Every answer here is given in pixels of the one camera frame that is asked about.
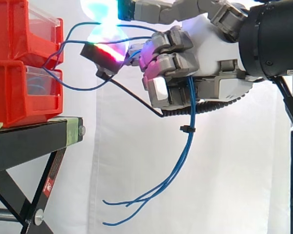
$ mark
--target blue cable bundle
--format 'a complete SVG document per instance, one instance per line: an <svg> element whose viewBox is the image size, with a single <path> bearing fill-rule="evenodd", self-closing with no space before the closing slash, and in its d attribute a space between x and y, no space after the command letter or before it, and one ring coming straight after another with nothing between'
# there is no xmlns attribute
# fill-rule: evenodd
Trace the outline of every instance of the blue cable bundle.
<svg viewBox="0 0 293 234"><path fill-rule="evenodd" d="M196 115L196 96L195 96L195 88L194 88L194 83L193 83L192 77L188 78L188 86L190 89L190 99L191 99L190 128L194 129L195 128L195 115ZM157 185L153 189L149 190L148 192L144 193L143 195L139 196L138 198L136 198L133 201L110 203L110 202L103 200L103 202L106 205L110 205L110 206L126 205L126 207L128 207L134 203L142 203L140 205L140 207L137 209L137 211L135 213L133 213L130 217L128 217L118 223L104 222L103 224L107 225L107 226L118 226L122 223L125 223L125 222L131 220L151 199L153 199L156 196L158 196L159 194L161 194L173 182L173 180L177 177L181 168L183 167L183 165L188 157L189 151L190 151L190 147L191 147L191 144L193 141L193 136L194 136L194 132L188 132L188 140L187 140L186 146L185 146L184 150L182 151L181 156L179 157L179 160L177 161L177 164L175 165L171 174L162 183L160 183L159 185Z"/></svg>

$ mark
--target screw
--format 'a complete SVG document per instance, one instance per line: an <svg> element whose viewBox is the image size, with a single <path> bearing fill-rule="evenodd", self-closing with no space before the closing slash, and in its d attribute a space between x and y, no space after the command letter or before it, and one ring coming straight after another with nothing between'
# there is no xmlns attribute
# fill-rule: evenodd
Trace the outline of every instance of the screw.
<svg viewBox="0 0 293 234"><path fill-rule="evenodd" d="M78 134L83 137L86 134L86 127L80 126L78 129Z"/></svg>
<svg viewBox="0 0 293 234"><path fill-rule="evenodd" d="M267 65L267 66L272 66L272 65L273 65L273 62L271 62L271 61L266 61L266 65Z"/></svg>
<svg viewBox="0 0 293 234"><path fill-rule="evenodd" d="M35 218L34 218L34 222L36 226L40 226L43 222L43 217L44 216L44 212L42 209L39 209L36 211L35 213Z"/></svg>

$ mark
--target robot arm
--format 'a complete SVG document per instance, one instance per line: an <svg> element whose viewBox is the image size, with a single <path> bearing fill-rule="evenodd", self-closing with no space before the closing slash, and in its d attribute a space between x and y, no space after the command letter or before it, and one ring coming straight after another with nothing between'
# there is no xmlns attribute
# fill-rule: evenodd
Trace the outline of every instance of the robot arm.
<svg viewBox="0 0 293 234"><path fill-rule="evenodd" d="M244 19L244 9L227 0L177 0L173 4L158 0L124 0L119 3L121 20L171 24L208 13L208 19L221 31L237 39Z"/></svg>

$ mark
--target glowing light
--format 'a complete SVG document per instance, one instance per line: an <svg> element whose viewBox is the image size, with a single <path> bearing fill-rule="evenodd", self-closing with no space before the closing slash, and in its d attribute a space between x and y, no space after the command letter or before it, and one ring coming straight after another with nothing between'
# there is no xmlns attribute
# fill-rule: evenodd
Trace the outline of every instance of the glowing light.
<svg viewBox="0 0 293 234"><path fill-rule="evenodd" d="M84 13L100 23L118 24L117 0L81 0Z"/></svg>
<svg viewBox="0 0 293 234"><path fill-rule="evenodd" d="M123 30L115 25L106 25L102 24L92 31L90 36L88 37L89 42L108 42L108 41L116 41L127 39L127 35L123 32ZM117 43L117 44L96 44L96 46L112 57L114 57L117 61L124 61L126 57L126 53L129 49L129 41Z"/></svg>

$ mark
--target white robot forearm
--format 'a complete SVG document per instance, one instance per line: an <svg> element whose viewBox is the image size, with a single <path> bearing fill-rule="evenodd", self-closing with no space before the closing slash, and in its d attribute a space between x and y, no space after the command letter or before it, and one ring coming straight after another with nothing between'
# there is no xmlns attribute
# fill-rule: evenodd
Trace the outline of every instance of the white robot forearm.
<svg viewBox="0 0 293 234"><path fill-rule="evenodd" d="M171 24L207 13L208 19L221 31L236 39L247 14L227 0L160 0L119 1L119 18L147 23Z"/></svg>
<svg viewBox="0 0 293 234"><path fill-rule="evenodd" d="M133 63L144 72L153 107L188 107L187 76L194 77L198 101L217 102L233 101L254 81L267 79L286 94L293 120L293 98L280 83L282 76L293 75L293 0L266 1L250 10L225 0L120 2L120 19L183 23L182 28L155 33ZM156 14L147 14L152 9Z"/></svg>

